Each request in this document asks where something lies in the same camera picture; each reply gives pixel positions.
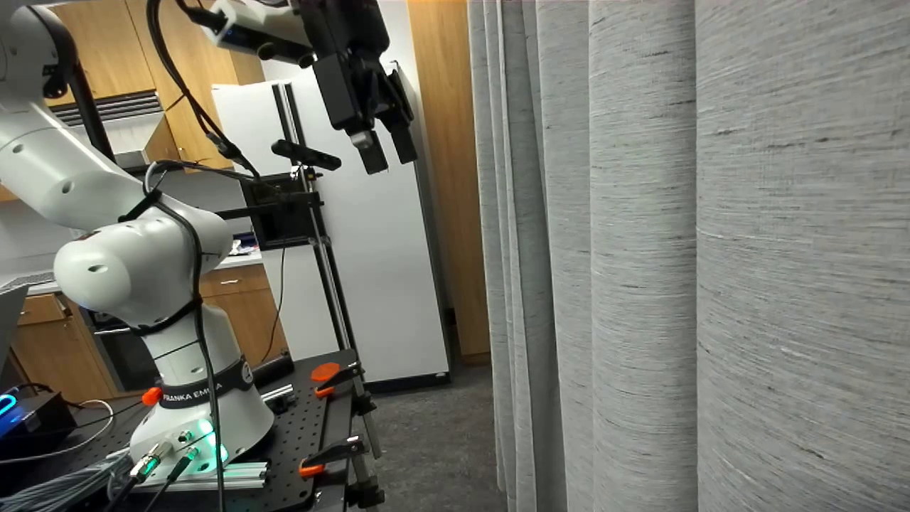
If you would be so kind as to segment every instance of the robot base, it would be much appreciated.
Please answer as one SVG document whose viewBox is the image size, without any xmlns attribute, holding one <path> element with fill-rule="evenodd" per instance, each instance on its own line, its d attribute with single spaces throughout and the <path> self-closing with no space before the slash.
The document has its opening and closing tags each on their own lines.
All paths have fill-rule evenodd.
<svg viewBox="0 0 910 512">
<path fill-rule="evenodd" d="M 233 391 L 218 399 L 222 416 L 222 462 L 233 462 L 240 453 L 253 449 L 275 425 L 275 416 L 250 391 Z M 212 473 L 215 470 L 215 435 L 209 422 L 209 408 L 196 405 L 184 409 L 154 408 L 131 438 L 131 458 L 138 462 L 155 449 L 162 463 L 155 475 L 168 475 L 179 458 L 191 455 L 192 463 L 186 473 Z"/>
</svg>

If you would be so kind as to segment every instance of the table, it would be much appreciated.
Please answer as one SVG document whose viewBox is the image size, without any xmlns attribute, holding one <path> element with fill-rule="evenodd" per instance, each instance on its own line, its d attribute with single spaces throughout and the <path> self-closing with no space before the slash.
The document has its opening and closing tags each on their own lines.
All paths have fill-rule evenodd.
<svg viewBox="0 0 910 512">
<path fill-rule="evenodd" d="M 256 493 L 223 493 L 226 512 L 245 512 L 245 510 L 250 512 L 260 512 L 260 510 L 343 512 L 347 510 L 343 485 L 311 488 L 309 482 L 302 482 L 296 475 L 299 462 L 303 462 L 307 455 L 316 455 L 321 448 L 343 441 L 353 432 L 353 385 L 336 387 L 336 399 L 330 401 L 317 401 L 309 392 L 307 377 L 316 365 L 323 365 L 323 361 L 347 365 L 353 361 L 353 352 L 330 352 L 330 355 L 296 361 L 296 374 L 272 385 L 272 387 L 293 385 L 296 405 L 284 414 L 275 414 L 275 431 L 270 432 L 270 438 L 240 458 L 240 462 L 270 462 L 267 488 Z M 101 435 L 98 441 L 93 441 L 90 448 L 74 455 L 17 468 L 14 482 L 0 479 L 0 495 L 48 482 L 68 470 L 97 463 L 107 453 L 121 449 L 141 416 L 145 416 L 141 409 L 121 414 L 107 435 Z M 330 470 L 350 473 L 350 463 L 336 462 Z M 151 495 L 145 493 L 134 493 L 125 510 L 145 510 L 147 499 Z M 85 510 L 93 510 L 101 503 L 105 499 L 93 499 L 90 503 L 85 503 Z M 212 493 L 179 493 L 179 495 L 164 495 L 155 512 L 168 512 L 168 510 L 201 512 L 201 510 L 212 510 L 212 503 L 215 503 Z"/>
</svg>

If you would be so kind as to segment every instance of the curtain fold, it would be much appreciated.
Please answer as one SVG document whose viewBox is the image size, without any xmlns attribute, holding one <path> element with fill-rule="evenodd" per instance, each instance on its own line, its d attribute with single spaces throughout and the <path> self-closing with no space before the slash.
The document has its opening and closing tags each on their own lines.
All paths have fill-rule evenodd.
<svg viewBox="0 0 910 512">
<path fill-rule="evenodd" d="M 468 21 L 509 510 L 907 510 L 910 4 Z"/>
</svg>

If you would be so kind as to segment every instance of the gray floor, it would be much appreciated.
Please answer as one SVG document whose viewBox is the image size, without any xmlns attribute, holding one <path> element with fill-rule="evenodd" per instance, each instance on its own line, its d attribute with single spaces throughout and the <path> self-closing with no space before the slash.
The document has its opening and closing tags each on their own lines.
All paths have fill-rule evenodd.
<svg viewBox="0 0 910 512">
<path fill-rule="evenodd" d="M 459 368 L 449 387 L 375 391 L 375 463 L 387 512 L 496 512 L 488 368 Z"/>
</svg>

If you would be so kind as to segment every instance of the white refrigerator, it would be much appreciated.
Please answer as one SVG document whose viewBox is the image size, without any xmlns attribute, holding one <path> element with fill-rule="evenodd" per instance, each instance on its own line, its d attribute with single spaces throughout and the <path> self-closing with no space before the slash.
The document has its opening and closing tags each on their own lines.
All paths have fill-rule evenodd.
<svg viewBox="0 0 910 512">
<path fill-rule="evenodd" d="M 407 4 L 387 4 L 383 15 L 393 38 L 383 58 L 395 61 L 414 88 Z M 367 177 L 347 133 L 330 128 L 311 72 L 267 62 L 263 75 L 293 85 L 307 146 L 343 162 L 317 179 L 317 193 L 367 382 L 447 377 L 449 360 L 414 165 L 398 162 L 393 139 L 377 125 L 388 172 Z M 286 159 L 270 155 L 270 146 L 282 139 L 272 82 L 215 85 L 212 92 L 223 133 L 260 175 L 289 169 Z M 263 253 L 289 355 L 337 351 L 311 247 L 289 247 L 284 260 L 282 274 L 282 250 Z"/>
</svg>

